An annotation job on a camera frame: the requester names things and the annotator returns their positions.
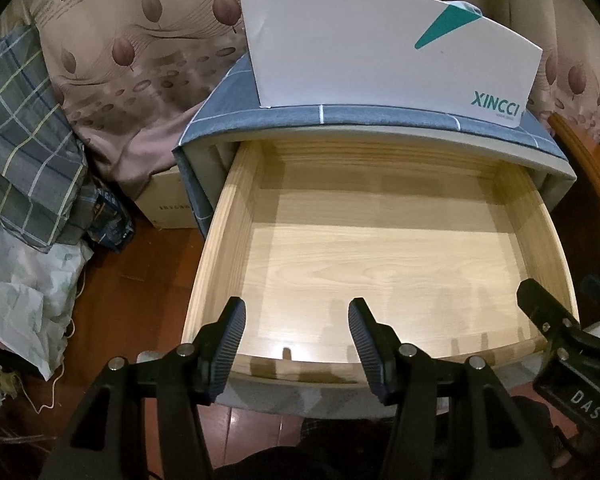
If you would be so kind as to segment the light blue underwear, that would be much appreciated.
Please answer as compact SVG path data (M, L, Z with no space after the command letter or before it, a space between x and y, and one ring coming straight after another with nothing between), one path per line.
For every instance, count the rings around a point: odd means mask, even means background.
M482 11L478 6L475 6L474 4L467 2L467 1L462 1L462 0L451 1L450 6L456 6L457 8L463 9L463 10L465 10L467 12L471 12L473 14L477 14L479 16L482 15Z

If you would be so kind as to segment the wooden drawer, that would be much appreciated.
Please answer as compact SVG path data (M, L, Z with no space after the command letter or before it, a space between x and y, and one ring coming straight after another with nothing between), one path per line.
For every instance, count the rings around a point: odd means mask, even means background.
M360 384L348 307L361 298L434 358L506 364L545 344L518 308L526 278L576 310L562 244L524 168L421 146L247 142L204 242L183 337L239 297L236 374Z

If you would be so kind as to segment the white floral crumpled cloth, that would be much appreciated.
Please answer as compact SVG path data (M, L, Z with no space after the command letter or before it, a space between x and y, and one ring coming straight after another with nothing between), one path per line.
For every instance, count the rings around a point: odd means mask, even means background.
M29 246L0 223L0 343L50 379L64 358L87 244Z

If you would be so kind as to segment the dark blue patterned bag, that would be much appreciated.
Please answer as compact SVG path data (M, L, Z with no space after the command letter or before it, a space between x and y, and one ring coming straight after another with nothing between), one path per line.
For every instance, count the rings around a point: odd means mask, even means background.
M86 177L74 202L73 223L93 250L122 252L135 235L134 222L99 178Z

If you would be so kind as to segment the brown cardboard box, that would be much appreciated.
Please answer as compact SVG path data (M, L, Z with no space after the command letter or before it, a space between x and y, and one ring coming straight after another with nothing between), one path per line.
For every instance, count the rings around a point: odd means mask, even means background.
M195 217L177 166L153 174L135 205L156 229L196 228Z

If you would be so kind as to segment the grey plaid blanket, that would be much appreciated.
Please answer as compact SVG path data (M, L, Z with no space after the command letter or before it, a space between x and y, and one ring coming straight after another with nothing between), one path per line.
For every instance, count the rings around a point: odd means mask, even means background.
M35 28L0 39L0 223L42 252L84 233L71 216L86 158L57 93Z

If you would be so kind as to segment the blue fabric covered nightstand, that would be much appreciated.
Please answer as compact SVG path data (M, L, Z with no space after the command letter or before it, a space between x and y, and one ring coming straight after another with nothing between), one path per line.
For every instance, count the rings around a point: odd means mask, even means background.
M528 171L548 213L574 182L565 155L530 114L524 114L518 127L507 128L417 108L264 107L259 101L249 58L241 58L204 101L174 150L204 241L242 144L280 140L421 146L510 162ZM506 385L517 385L536 373L543 348L513 362L490 365ZM360 384L317 384L257 379L232 370L220 402L232 408L317 418L386 414L386 409L370 393L365 375Z

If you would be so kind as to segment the white XINCCI cardboard box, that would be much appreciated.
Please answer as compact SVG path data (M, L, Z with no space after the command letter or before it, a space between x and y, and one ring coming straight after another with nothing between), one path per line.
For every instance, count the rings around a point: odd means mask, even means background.
M240 0L264 107L377 105L521 122L542 50L441 0Z

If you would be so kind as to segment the beige leaf print bedsheet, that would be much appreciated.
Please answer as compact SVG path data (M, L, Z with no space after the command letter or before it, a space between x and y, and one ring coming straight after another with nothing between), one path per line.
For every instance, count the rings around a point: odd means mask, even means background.
M583 0L464 0L541 47L529 99L600 139L600 23ZM12 0L0 39L38 32L56 98L99 171L136 197L245 52L239 0Z

